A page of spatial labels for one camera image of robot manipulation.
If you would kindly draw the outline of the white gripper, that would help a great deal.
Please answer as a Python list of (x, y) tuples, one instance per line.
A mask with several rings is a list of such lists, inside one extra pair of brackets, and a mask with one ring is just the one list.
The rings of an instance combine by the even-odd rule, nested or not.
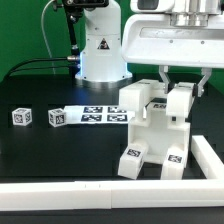
[(224, 11), (221, 0), (131, 0), (122, 55), (129, 63), (160, 65), (168, 94), (168, 66), (202, 67), (197, 96), (212, 75), (224, 68)]

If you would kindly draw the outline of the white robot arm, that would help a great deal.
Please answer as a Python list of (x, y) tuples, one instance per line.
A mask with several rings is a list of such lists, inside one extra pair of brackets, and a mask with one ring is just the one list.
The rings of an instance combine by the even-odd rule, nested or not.
[(157, 65), (166, 85), (171, 66), (197, 67), (201, 95), (214, 68), (224, 68), (224, 8), (221, 0), (130, 0), (133, 15), (121, 26), (121, 9), (84, 8), (86, 44), (81, 73), (89, 84), (119, 82), (129, 63)]

